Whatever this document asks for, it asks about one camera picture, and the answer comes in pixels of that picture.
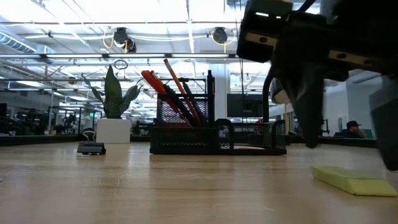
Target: man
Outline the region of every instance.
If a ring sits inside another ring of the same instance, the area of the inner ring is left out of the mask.
[[[365,135],[359,130],[360,124],[356,121],[348,121],[347,129],[344,129],[341,133],[344,138],[365,138]]]

